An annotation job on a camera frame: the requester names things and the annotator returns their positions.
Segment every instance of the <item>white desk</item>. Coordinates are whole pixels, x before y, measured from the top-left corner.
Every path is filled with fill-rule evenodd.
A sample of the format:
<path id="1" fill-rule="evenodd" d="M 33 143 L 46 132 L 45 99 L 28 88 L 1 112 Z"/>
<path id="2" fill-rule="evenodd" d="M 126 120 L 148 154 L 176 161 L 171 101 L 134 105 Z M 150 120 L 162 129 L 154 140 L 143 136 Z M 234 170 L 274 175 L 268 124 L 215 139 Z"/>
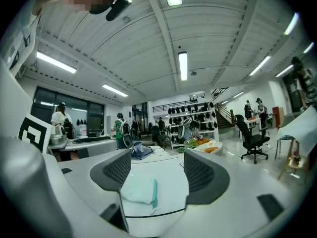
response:
<path id="1" fill-rule="evenodd" d="M 259 130 L 261 129 L 261 118 L 255 118 L 254 120 L 244 120 L 244 122 L 246 123 L 248 129 L 252 127 L 253 122 L 259 125 Z M 240 130 L 239 130 L 239 137 L 240 137 L 240 140 L 242 140 L 242 133 Z"/>

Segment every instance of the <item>ceiling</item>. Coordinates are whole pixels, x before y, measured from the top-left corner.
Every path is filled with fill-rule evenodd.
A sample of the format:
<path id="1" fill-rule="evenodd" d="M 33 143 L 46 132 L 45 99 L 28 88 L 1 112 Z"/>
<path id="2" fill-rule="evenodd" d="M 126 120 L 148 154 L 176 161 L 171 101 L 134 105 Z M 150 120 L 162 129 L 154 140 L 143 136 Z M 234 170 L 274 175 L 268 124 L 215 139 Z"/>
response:
<path id="1" fill-rule="evenodd" d="M 283 35 L 294 12 L 284 0 L 132 0 L 115 21 L 52 3 L 42 12 L 35 50 L 77 69 L 38 60 L 26 76 L 119 106 L 167 96 L 255 83 L 276 74 L 309 45 L 302 24 Z M 188 54 L 187 81 L 178 53 Z M 250 72 L 272 58 L 253 77 Z M 128 94 L 115 96 L 107 84 Z"/>

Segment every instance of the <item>stair railing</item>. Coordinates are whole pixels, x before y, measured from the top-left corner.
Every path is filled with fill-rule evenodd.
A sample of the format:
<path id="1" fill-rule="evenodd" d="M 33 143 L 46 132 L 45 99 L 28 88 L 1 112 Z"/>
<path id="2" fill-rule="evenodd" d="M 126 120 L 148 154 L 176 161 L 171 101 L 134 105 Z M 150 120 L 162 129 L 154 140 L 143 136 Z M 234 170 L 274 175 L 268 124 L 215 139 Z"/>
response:
<path id="1" fill-rule="evenodd" d="M 230 112 L 225 109 L 223 106 L 220 104 L 215 105 L 215 109 L 221 114 L 228 122 L 231 123 L 231 125 L 234 127 L 235 126 L 235 118 L 233 114 L 233 110 L 230 110 Z"/>

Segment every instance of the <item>staircase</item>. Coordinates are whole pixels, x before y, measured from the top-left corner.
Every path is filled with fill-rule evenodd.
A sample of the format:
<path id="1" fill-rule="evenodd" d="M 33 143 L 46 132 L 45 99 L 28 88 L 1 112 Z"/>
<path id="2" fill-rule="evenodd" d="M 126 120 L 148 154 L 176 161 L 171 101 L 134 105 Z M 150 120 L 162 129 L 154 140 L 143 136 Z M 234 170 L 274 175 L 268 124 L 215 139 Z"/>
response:
<path id="1" fill-rule="evenodd" d="M 217 123 L 218 123 L 219 129 L 232 127 L 232 124 L 228 122 L 226 118 L 224 118 L 217 110 L 216 110 L 216 117 L 217 117 Z"/>

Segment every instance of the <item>light blue towel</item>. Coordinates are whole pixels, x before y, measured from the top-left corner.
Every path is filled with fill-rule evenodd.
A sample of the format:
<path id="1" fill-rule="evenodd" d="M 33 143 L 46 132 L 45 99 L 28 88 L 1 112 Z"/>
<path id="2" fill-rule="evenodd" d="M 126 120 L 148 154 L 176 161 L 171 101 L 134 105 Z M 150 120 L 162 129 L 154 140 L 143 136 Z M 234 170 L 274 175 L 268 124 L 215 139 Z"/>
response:
<path id="1" fill-rule="evenodd" d="M 152 204 L 158 207 L 158 182 L 156 179 L 128 175 L 121 188 L 121 196 L 136 203 Z"/>

